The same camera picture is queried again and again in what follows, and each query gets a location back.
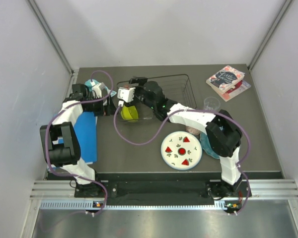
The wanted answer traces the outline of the lime green bowl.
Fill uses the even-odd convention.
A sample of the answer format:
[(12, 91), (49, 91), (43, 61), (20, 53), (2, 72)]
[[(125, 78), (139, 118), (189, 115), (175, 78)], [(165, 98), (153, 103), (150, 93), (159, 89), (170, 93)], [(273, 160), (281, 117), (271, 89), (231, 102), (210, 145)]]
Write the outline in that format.
[(123, 106), (121, 110), (121, 117), (123, 120), (138, 120), (139, 114), (135, 106)]

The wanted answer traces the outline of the black wire dish rack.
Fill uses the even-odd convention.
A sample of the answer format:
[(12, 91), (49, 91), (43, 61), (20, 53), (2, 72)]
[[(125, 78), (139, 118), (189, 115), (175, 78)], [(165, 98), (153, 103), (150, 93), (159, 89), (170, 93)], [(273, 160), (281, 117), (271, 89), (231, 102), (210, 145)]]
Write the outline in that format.
[(155, 118), (153, 102), (156, 101), (157, 108), (166, 108), (166, 101), (172, 100), (182, 105), (196, 108), (196, 100), (193, 94), (190, 78), (186, 74), (165, 75), (158, 77), (132, 77), (129, 81), (121, 81), (117, 83), (117, 87), (136, 87), (145, 85), (151, 91), (151, 107), (142, 104), (138, 99), (124, 106), (135, 106), (137, 108), (138, 120), (123, 120), (121, 111), (118, 114), (118, 120), (125, 123), (143, 122)]

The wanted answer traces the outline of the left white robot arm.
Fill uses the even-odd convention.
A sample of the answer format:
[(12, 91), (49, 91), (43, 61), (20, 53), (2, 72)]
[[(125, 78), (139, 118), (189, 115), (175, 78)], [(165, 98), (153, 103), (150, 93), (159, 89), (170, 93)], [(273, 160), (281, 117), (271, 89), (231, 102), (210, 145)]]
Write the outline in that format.
[(91, 139), (88, 146), (96, 147), (96, 118), (109, 115), (114, 92), (96, 80), (74, 84), (72, 90), (49, 124), (40, 127), (44, 159), (51, 173), (73, 177), (96, 197), (102, 193), (103, 185), (85, 161), (88, 149), (81, 147), (80, 138)]

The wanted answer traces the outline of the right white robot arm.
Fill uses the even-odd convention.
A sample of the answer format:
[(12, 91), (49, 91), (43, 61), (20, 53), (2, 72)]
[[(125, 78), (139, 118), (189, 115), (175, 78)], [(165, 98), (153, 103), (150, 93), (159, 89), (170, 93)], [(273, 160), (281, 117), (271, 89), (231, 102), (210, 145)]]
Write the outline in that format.
[(134, 87), (134, 101), (151, 108), (160, 121), (166, 119), (206, 134), (211, 149), (220, 157), (223, 193), (234, 196), (239, 192), (242, 178), (237, 163), (242, 131), (231, 121), (227, 111), (221, 110), (220, 115), (216, 115), (186, 107), (167, 98), (158, 83), (146, 77), (133, 77), (129, 84)]

